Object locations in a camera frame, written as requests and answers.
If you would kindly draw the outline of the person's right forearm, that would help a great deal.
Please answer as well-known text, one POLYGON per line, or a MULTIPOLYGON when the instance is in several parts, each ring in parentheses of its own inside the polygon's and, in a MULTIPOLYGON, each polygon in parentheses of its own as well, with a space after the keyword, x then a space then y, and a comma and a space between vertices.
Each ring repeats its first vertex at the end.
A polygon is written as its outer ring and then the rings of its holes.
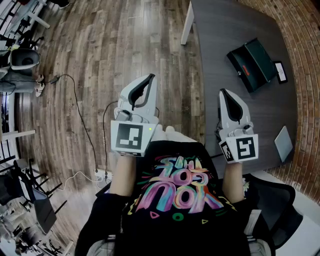
POLYGON ((222 191, 232 204, 244 200, 242 163, 235 162, 226 164, 222 182, 222 191))

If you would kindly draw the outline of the black picture frame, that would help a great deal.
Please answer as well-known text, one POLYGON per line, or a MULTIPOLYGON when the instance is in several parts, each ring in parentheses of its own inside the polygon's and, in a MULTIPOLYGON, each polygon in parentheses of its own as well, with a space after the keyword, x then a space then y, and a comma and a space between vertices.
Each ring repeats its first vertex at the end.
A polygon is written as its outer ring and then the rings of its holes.
POLYGON ((287 83, 288 78, 287 78, 283 63, 281 61, 273 61, 273 63, 274 63, 276 70, 277 70, 278 82, 280 84, 287 83))

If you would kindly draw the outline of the person's light trousers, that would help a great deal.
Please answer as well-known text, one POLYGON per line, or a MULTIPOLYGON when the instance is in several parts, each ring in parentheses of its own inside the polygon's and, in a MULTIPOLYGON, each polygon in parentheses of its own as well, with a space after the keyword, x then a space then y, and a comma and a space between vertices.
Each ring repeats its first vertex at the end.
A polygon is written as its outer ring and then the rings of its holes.
POLYGON ((167 126, 166 129, 163 130, 163 126, 161 124, 158 124, 156 126, 153 137, 151 138, 151 142, 157 142, 157 141, 197 143, 196 140, 176 131, 173 126, 167 126))

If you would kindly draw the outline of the white table leg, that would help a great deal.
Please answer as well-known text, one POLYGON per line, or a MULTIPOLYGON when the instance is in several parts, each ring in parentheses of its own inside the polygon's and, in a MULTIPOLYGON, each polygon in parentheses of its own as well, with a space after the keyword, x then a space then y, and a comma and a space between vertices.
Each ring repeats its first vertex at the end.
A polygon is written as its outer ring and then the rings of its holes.
POLYGON ((190 1, 189 6, 188 6, 188 10, 187 10, 187 14, 186 14, 186 18, 185 18, 185 22, 184 22, 182 35, 180 38, 180 44, 183 46, 187 43, 188 36, 190 34, 190 30, 191 30, 191 27, 194 22, 194 18, 195 18, 194 10, 193 10, 193 6, 192 6, 192 2, 190 1))

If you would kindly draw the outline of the black office chair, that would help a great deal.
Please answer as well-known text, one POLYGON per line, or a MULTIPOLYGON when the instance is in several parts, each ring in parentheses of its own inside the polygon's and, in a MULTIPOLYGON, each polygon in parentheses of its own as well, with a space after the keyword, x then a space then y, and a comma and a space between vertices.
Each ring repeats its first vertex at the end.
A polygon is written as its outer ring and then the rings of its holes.
POLYGON ((287 184, 243 176, 248 182, 245 196, 261 210, 276 249, 282 247, 300 226, 303 216, 293 206, 296 191, 287 184))

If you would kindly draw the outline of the grey square tile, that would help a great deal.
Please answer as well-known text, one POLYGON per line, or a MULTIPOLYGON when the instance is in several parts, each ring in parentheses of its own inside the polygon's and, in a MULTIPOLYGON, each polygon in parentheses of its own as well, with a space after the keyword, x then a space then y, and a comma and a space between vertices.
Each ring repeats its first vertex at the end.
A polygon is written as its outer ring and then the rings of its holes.
POLYGON ((283 126, 274 140, 280 160, 284 163, 293 150, 293 144, 286 126, 283 126))

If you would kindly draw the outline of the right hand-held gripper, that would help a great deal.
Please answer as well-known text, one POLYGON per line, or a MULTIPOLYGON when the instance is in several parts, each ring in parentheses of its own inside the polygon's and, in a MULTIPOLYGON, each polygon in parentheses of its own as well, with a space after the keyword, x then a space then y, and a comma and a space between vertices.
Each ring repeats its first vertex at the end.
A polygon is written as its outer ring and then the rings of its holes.
POLYGON ((253 131, 248 105, 228 89, 219 91, 218 145, 228 164, 259 157, 259 138, 253 131))

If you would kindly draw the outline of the black folding chair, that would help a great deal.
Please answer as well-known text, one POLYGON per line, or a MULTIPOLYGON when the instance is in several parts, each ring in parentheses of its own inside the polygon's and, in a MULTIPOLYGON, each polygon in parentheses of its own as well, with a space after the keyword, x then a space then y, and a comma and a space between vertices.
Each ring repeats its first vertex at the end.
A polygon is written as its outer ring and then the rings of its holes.
POLYGON ((14 171, 18 178, 18 187, 22 191, 22 196, 25 202, 21 204, 26 210, 29 210, 29 204, 33 205, 37 224, 44 234, 47 234, 57 220, 57 213, 67 203, 64 201, 58 209, 54 209, 50 198, 54 191, 56 191, 62 184, 58 184, 52 190, 45 191, 42 185, 45 184, 49 178, 46 173, 34 175, 32 158, 28 161, 28 168, 22 168, 26 162, 23 159, 13 161, 14 171))

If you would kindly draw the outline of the person's left forearm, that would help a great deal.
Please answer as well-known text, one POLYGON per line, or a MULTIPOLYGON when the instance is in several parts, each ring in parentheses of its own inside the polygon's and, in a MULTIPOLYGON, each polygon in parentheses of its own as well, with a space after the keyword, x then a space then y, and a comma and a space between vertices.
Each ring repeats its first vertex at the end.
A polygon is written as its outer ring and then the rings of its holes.
POLYGON ((116 164, 109 193, 130 197, 134 190, 136 175, 136 157, 120 156, 116 164))

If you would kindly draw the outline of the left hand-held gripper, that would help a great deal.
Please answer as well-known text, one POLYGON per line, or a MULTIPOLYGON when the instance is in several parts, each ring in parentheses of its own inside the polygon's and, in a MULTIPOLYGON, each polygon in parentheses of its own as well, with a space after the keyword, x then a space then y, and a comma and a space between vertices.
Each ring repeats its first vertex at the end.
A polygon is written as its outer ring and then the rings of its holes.
POLYGON ((121 156, 144 157, 159 118, 156 115, 158 81, 147 74, 130 82, 120 93, 115 120, 110 123, 111 150, 121 156))

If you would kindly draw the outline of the white power strip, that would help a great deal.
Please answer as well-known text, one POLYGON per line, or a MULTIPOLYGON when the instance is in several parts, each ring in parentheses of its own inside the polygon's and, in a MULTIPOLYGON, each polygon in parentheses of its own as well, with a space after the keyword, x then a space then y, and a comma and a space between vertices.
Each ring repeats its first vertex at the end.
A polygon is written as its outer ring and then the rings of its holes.
POLYGON ((113 177, 112 172, 99 168, 94 171, 94 175, 96 176, 97 186, 100 189, 103 189, 106 185, 108 185, 112 181, 113 177))

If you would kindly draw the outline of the dark green tool case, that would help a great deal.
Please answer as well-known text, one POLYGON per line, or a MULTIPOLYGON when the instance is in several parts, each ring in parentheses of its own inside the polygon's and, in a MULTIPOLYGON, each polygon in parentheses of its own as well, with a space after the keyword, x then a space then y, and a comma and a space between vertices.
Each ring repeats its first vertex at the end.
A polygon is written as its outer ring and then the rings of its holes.
POLYGON ((257 38, 230 51, 226 56, 250 93, 255 92, 277 76, 275 64, 257 38), (249 76, 243 70, 243 65, 250 73, 249 76))

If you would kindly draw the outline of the person's black printed t-shirt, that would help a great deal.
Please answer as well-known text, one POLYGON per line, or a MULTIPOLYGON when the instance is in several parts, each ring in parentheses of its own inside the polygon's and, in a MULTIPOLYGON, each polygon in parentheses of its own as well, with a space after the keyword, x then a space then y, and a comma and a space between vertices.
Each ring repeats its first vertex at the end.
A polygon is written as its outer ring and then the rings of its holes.
POLYGON ((232 202, 199 142, 153 141, 131 195, 93 203, 74 256, 276 256, 254 204, 232 202))

